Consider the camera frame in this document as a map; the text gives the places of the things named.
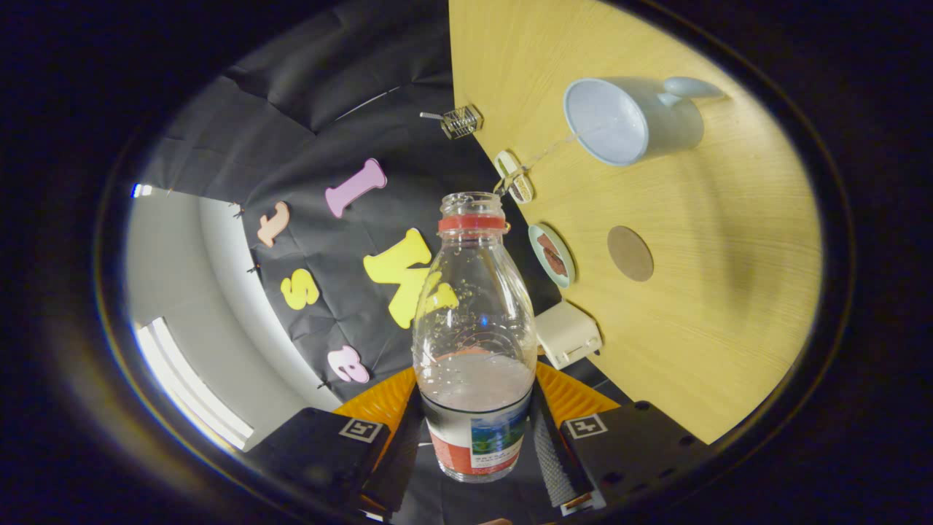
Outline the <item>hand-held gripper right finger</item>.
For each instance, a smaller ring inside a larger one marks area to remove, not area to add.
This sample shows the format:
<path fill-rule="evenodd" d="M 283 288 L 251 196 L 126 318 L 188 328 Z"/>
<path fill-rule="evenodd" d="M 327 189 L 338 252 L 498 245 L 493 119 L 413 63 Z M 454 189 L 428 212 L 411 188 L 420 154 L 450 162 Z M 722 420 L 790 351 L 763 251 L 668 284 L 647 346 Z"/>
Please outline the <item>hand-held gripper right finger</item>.
<path fill-rule="evenodd" d="M 712 455 L 653 403 L 615 402 L 542 362 L 532 432 L 550 504 L 571 518 L 666 504 L 686 492 Z"/>

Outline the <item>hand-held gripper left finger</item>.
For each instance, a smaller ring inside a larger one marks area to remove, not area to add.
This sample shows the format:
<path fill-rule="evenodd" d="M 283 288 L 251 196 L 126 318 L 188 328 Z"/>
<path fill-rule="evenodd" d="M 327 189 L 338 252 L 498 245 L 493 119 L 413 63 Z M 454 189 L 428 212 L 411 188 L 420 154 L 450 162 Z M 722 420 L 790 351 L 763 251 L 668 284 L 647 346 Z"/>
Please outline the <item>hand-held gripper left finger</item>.
<path fill-rule="evenodd" d="M 400 511 L 413 474 L 422 421 L 409 368 L 333 412 L 301 409 L 246 456 L 297 491 L 389 518 Z"/>

